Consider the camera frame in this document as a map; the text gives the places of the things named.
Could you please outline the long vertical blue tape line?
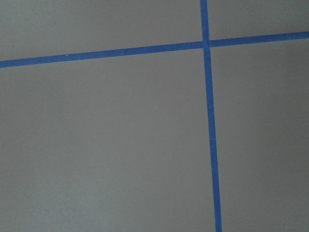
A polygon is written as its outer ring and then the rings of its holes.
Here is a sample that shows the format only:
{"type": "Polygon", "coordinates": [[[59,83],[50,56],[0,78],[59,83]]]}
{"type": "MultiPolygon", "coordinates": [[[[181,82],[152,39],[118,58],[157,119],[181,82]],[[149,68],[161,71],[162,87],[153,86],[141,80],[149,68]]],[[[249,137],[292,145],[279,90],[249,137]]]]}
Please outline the long vertical blue tape line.
{"type": "Polygon", "coordinates": [[[213,99],[211,49],[209,45],[210,41],[209,17],[208,17],[208,6],[206,0],[200,1],[200,11],[201,11],[201,25],[202,25],[203,54],[204,54],[207,115],[208,115],[208,126],[209,126],[214,220],[215,220],[215,230],[217,232],[221,232],[222,231],[221,199],[220,199],[215,112],[214,112],[214,99],[213,99]]]}

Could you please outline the long horizontal blue tape line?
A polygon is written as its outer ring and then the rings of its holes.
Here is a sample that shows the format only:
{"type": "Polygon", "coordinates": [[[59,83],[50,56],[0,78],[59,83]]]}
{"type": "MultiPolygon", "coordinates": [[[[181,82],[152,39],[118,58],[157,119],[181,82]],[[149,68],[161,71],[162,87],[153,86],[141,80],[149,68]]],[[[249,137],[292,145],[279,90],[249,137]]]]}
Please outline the long horizontal blue tape line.
{"type": "MultiPolygon", "coordinates": [[[[254,43],[257,44],[257,43],[268,43],[268,42],[277,42],[277,41],[301,40],[301,39],[307,39],[308,37],[309,37],[309,33],[307,31],[306,32],[295,32],[295,33],[262,35],[262,36],[249,36],[249,37],[209,40],[208,46],[210,48],[213,48],[213,47],[233,46],[233,45],[243,45],[243,44],[254,44],[254,43]]],[[[202,49],[203,47],[204,45],[202,41],[187,42],[187,43],[173,43],[173,44],[164,44],[164,45],[85,52],[85,53],[74,53],[74,54],[64,54],[64,55],[55,55],[55,56],[4,60],[0,62],[0,67],[10,68],[10,67],[19,67],[19,66],[28,66],[28,65],[97,59],[97,58],[111,58],[111,57],[142,55],[142,54],[150,54],[150,53],[193,50],[193,49],[202,49]]]]}

